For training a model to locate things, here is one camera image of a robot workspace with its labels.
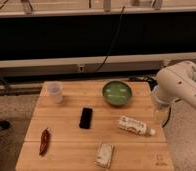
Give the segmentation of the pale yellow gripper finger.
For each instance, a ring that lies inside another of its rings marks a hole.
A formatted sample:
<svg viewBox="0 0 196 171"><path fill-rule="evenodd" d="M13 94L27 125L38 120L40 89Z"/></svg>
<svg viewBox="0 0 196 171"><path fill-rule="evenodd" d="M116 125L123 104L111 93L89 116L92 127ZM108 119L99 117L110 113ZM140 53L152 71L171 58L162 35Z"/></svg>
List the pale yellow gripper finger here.
<svg viewBox="0 0 196 171"><path fill-rule="evenodd" d="M164 125L168 119L169 109L155 109L154 110L154 121L157 124Z"/></svg>

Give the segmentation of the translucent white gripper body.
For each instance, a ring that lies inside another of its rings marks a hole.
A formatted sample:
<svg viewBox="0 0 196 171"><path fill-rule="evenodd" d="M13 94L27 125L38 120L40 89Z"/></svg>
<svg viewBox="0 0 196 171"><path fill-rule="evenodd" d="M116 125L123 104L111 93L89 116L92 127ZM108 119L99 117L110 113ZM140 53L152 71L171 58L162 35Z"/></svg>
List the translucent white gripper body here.
<svg viewBox="0 0 196 171"><path fill-rule="evenodd" d="M151 92L151 99L157 109L168 108L173 101L173 96L169 95L159 86L155 86Z"/></svg>

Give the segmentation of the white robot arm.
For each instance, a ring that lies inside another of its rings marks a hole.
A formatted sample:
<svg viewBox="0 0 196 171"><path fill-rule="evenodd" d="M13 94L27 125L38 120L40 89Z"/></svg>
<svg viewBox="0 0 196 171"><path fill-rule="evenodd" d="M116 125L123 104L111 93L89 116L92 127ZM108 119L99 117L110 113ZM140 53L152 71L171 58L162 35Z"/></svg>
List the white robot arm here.
<svg viewBox="0 0 196 171"><path fill-rule="evenodd" d="M181 99L196 109L196 64L183 61L165 67L156 74L157 85L151 92L156 121L165 126L171 116L171 105Z"/></svg>

